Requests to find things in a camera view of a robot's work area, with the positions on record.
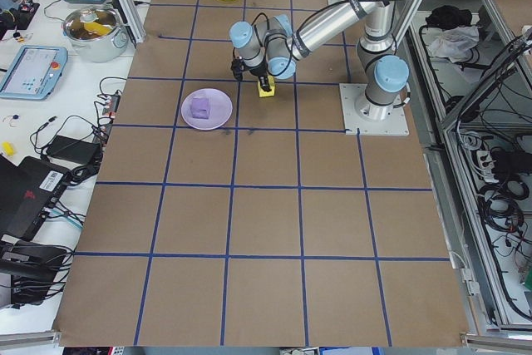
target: black device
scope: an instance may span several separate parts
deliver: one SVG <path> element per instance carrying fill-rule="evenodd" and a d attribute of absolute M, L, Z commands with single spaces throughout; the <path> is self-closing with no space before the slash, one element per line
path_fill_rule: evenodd
<path fill-rule="evenodd" d="M 40 4 L 29 0 L 22 0 L 18 8 L 0 13 L 0 27 L 4 29 L 26 30 L 37 12 Z"/>
<path fill-rule="evenodd" d="M 62 166 L 29 156 L 15 166 L 0 156 L 0 235 L 33 239 L 70 180 Z"/>
<path fill-rule="evenodd" d="M 504 180 L 511 174 L 532 173 L 532 154 L 525 151 L 491 151 L 495 162 L 493 172 L 497 179 Z"/>
<path fill-rule="evenodd" d="M 57 135 L 47 147 L 46 155 L 59 160 L 88 165 L 101 155 L 101 145 Z"/>
<path fill-rule="evenodd" d="M 24 31 L 30 25 L 40 4 L 30 0 L 22 0 L 18 5 L 17 30 Z"/>
<path fill-rule="evenodd" d="M 67 250 L 26 241 L 0 241 L 0 308 L 39 304 L 47 297 Z"/>

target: screen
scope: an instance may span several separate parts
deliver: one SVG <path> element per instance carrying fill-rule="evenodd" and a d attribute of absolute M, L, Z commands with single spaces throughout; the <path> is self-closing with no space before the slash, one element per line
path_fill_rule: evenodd
<path fill-rule="evenodd" d="M 37 94 L 56 54 L 54 49 L 25 49 L 2 91 L 18 95 Z"/>

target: power adapter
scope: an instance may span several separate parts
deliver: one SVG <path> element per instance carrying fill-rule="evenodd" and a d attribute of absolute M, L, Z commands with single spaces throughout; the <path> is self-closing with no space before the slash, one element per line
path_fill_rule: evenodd
<path fill-rule="evenodd" d="M 101 156 L 101 146 L 99 143 L 57 135 L 47 147 L 47 156 L 88 165 Z"/>

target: yellow block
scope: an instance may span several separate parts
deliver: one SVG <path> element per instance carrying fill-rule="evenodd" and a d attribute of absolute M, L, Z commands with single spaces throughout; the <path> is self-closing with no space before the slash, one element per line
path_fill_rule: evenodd
<path fill-rule="evenodd" d="M 16 153 L 15 148 L 13 147 L 13 145 L 11 143 L 7 142 L 7 141 L 4 141 L 2 143 L 2 148 L 3 148 L 4 153 L 7 156 L 9 156 L 9 157 L 11 157 L 12 155 L 14 155 Z"/>
<path fill-rule="evenodd" d="M 263 88 L 260 87 L 260 81 L 257 81 L 257 88 L 259 89 L 259 97 L 271 97 L 275 95 L 275 80 L 273 76 L 268 75 L 268 83 L 271 91 L 263 91 Z"/>
<path fill-rule="evenodd" d="M 98 22 L 84 22 L 83 27 L 88 32 L 96 33 L 100 35 L 101 37 L 104 37 L 109 32 L 111 32 L 111 29 L 109 27 L 106 27 L 105 25 L 101 25 Z"/>

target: laptop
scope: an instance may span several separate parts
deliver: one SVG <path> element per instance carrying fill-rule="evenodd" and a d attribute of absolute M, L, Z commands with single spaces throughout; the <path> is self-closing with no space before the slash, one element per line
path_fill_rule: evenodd
<path fill-rule="evenodd" d="M 0 237 L 33 239 L 70 178 L 67 168 L 38 158 L 16 166 L 0 156 Z"/>

